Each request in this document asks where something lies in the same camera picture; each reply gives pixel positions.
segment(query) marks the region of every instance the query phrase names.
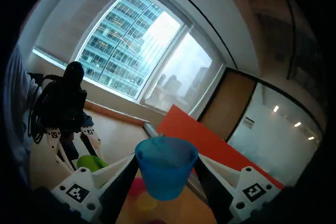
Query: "building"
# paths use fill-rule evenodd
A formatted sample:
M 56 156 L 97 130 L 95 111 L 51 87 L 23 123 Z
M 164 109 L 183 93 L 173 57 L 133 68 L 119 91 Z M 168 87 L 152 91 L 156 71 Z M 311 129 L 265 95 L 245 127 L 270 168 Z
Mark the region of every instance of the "building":
M 151 0 L 119 0 L 92 33 L 78 59 L 85 76 L 135 98 L 150 74 L 146 47 L 152 38 L 145 33 L 162 12 Z

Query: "wooden table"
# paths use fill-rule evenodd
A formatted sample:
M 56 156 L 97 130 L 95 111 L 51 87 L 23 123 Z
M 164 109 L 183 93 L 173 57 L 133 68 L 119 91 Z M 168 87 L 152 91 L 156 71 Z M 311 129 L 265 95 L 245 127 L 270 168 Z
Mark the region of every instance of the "wooden table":
M 136 177 L 141 177 L 140 171 L 137 172 Z M 157 204 L 150 210 L 140 210 L 136 205 L 136 200 L 135 197 L 127 195 L 117 224 L 145 224 L 155 219 L 162 220 L 166 224 L 216 223 L 211 209 L 187 186 L 174 200 L 159 201 L 150 197 L 151 202 Z

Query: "red surface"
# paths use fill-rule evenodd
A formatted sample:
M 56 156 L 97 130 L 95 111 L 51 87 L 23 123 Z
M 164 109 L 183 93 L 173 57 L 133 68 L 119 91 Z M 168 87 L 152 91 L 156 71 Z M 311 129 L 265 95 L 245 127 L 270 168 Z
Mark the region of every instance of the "red surface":
M 163 118 L 157 128 L 157 132 L 159 134 L 163 133 L 166 137 L 176 137 L 189 141 L 195 145 L 199 153 L 237 171 L 241 171 L 246 166 L 252 166 L 277 188 L 282 189 L 284 187 L 280 182 L 220 139 L 215 133 L 175 105 L 171 107 L 165 118 Z
M 144 191 L 146 191 L 146 186 L 144 184 L 144 180 L 142 178 L 135 178 L 129 189 L 129 195 L 132 197 L 138 197 Z

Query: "window sill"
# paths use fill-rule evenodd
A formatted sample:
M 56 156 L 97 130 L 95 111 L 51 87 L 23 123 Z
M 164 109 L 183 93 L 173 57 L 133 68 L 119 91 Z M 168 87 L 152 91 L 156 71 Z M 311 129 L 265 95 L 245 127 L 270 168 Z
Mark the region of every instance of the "window sill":
M 65 65 L 63 65 L 63 64 L 61 64 L 61 63 L 59 63 L 59 62 L 53 60 L 53 59 L 52 59 L 53 57 L 52 57 L 51 55 L 48 55 L 47 53 L 42 52 L 41 50 L 39 50 L 39 49 L 37 49 L 37 48 L 34 48 L 32 52 L 33 52 L 35 55 L 39 56 L 40 58 L 43 58 L 44 60 L 48 61 L 49 63 L 53 64 L 53 65 L 56 66 L 56 67 L 61 68 L 62 70 L 65 70 L 65 69 L 66 69 L 66 66 L 65 66 Z M 85 82 L 88 82 L 88 83 L 90 83 L 90 84 L 92 84 L 92 85 L 95 85 L 95 86 L 97 86 L 97 87 L 99 87 L 99 88 L 101 88 L 101 89 L 104 89 L 104 90 L 107 91 L 107 92 L 110 92 L 110 93 L 112 93 L 112 94 L 114 94 L 114 95 L 116 95 L 116 96 L 119 96 L 119 97 L 121 97 L 121 98 L 123 98 L 123 99 L 125 99 L 125 100 L 127 100 L 127 101 L 133 102 L 133 103 L 135 103 L 135 104 L 137 104 L 137 105 L 139 105 L 139 106 L 141 106 L 141 107 L 144 107 L 144 108 L 146 108 L 146 109 L 149 109 L 149 110 L 151 110 L 151 111 L 153 111 L 153 112 L 155 112 L 155 113 L 159 113 L 159 114 L 164 115 L 164 116 L 166 115 L 166 113 L 164 113 L 163 111 L 159 111 L 159 110 L 157 110 L 157 109 L 155 109 L 155 108 L 152 108 L 152 107 L 149 107 L 149 106 L 146 106 L 146 105 L 142 105 L 142 104 L 140 104 L 137 100 L 132 99 L 132 98 L 130 98 L 130 97 L 126 96 L 126 95 L 123 95 L 123 94 L 121 94 L 121 93 L 118 93 L 118 92 L 114 91 L 113 89 L 110 89 L 110 88 L 108 88 L 108 87 L 106 87 L 106 86 L 104 86 L 104 85 L 102 85 L 102 84 L 100 84 L 100 83 L 98 83 L 98 82 L 95 82 L 95 81 L 93 81 L 93 80 L 91 80 L 91 79 L 89 79 L 89 78 L 87 78 L 87 77 L 85 77 L 85 76 L 83 77 L 83 80 L 84 80 Z

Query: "sky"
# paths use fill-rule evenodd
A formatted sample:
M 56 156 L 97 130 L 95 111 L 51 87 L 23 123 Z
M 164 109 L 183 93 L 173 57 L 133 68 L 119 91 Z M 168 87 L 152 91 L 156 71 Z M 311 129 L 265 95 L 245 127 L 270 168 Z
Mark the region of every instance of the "sky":
M 180 26 L 169 14 L 161 13 L 143 36 L 145 42 L 141 54 L 145 55 L 144 59 L 148 63 L 157 63 Z M 211 58 L 188 33 L 163 70 L 166 75 L 163 84 L 176 75 L 177 80 L 182 82 L 177 94 L 183 97 L 201 67 L 209 67 L 211 62 Z

